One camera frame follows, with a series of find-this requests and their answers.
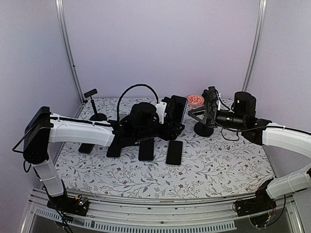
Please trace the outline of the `black round-base phone stand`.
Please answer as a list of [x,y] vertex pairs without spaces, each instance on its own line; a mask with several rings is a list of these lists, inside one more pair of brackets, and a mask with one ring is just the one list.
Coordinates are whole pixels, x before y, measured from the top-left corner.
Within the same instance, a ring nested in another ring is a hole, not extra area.
[[98,91],[97,91],[96,88],[94,88],[94,89],[84,93],[84,97],[86,99],[90,98],[91,106],[92,106],[92,109],[93,109],[93,112],[94,112],[94,114],[91,116],[90,120],[91,121],[107,121],[107,116],[105,114],[98,113],[96,105],[95,105],[95,101],[92,98],[92,96],[97,94],[97,93],[98,93]]

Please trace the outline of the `black phone with pink edge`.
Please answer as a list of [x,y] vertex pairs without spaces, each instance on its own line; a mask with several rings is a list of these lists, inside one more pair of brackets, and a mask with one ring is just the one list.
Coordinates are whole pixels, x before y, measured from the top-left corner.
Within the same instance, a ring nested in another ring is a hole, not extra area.
[[90,154],[94,148],[94,144],[82,143],[78,149],[80,153]]

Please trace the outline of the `black tall phone stand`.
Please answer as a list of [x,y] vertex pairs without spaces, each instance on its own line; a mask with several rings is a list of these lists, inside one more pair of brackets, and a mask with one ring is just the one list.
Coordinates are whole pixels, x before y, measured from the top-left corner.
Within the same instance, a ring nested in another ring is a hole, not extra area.
[[194,125],[194,132],[201,137],[210,137],[214,133],[214,128],[209,127],[201,122],[197,122]]

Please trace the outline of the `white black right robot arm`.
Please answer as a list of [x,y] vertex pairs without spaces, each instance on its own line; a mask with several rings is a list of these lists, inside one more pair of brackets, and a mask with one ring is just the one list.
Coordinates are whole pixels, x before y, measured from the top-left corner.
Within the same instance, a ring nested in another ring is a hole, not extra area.
[[[256,98],[248,92],[236,92],[231,107],[221,109],[223,102],[217,89],[210,86],[204,90],[203,106],[192,109],[188,115],[197,123],[194,131],[197,135],[209,137],[214,129],[221,127],[256,145],[274,146],[285,150],[311,156],[310,132],[289,128],[267,119],[256,117]],[[255,197],[237,200],[233,210],[238,216],[245,216],[276,209],[275,200],[286,197],[311,186],[311,166],[294,171],[280,178],[264,181],[255,192]]]

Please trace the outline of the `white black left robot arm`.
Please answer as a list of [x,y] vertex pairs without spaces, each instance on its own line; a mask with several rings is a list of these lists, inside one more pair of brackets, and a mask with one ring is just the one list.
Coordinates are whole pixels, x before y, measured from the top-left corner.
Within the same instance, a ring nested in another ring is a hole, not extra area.
[[156,104],[140,102],[132,106],[129,115],[116,120],[92,121],[64,117],[41,107],[27,125],[22,155],[32,165],[44,184],[49,208],[79,216],[86,216],[89,202],[83,196],[70,198],[65,185],[56,172],[48,154],[49,143],[74,142],[106,147],[107,156],[117,158],[121,150],[139,145],[138,159],[154,158],[154,139],[175,142],[182,133],[182,119],[187,99],[180,96],[165,97]]

